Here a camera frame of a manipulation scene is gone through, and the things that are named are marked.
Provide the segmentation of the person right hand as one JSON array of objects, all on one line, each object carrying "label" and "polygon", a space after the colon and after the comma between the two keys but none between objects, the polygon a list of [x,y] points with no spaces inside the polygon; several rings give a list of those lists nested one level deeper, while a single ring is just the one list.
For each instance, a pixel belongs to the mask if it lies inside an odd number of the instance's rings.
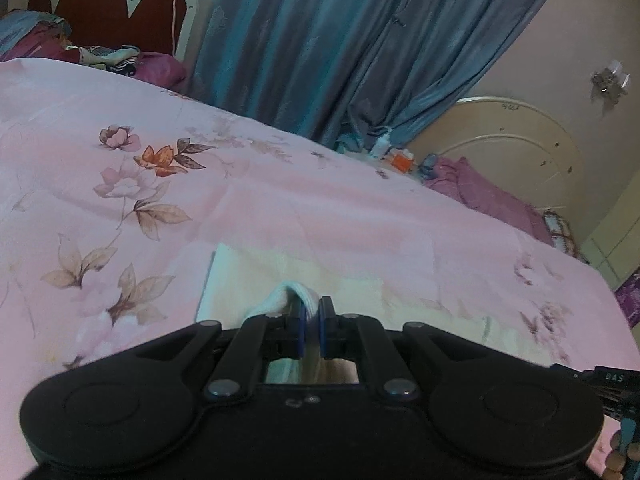
[{"label": "person right hand", "polygon": [[623,480],[623,469],[626,465],[626,456],[618,448],[620,447],[620,431],[614,432],[610,440],[610,452],[604,460],[604,469],[600,478],[602,480]]}]

